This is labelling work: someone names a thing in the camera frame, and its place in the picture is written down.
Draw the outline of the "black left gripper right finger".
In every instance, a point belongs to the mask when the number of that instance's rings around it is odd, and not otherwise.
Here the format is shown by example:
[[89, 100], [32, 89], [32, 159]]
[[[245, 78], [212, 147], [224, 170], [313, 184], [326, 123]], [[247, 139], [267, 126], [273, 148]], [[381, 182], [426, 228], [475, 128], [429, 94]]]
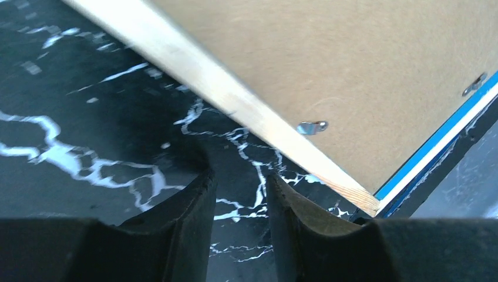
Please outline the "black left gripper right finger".
[[278, 281], [496, 281], [497, 220], [343, 220], [267, 177]]

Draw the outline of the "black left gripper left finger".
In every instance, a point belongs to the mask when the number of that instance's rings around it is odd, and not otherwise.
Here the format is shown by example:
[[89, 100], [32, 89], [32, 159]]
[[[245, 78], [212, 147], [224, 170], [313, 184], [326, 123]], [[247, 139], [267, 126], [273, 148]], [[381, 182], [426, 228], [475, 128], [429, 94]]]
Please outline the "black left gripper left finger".
[[217, 183], [207, 169], [121, 225], [1, 220], [2, 281], [205, 281]]

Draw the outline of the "blue wooden picture frame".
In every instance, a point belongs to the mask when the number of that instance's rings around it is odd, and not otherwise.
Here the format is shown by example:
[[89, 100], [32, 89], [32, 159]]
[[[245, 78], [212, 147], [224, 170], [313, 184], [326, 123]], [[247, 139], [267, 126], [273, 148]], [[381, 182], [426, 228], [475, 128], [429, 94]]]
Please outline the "blue wooden picture frame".
[[370, 192], [297, 132], [158, 1], [69, 1], [68, 5], [280, 150], [356, 207], [377, 216], [497, 96], [497, 71], [375, 192]]

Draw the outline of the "brown cardboard backing board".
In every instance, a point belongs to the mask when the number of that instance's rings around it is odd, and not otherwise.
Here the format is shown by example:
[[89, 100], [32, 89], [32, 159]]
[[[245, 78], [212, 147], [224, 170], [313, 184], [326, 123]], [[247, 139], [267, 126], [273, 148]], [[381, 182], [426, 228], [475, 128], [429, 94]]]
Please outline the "brown cardboard backing board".
[[157, 4], [370, 192], [497, 71], [496, 1]]

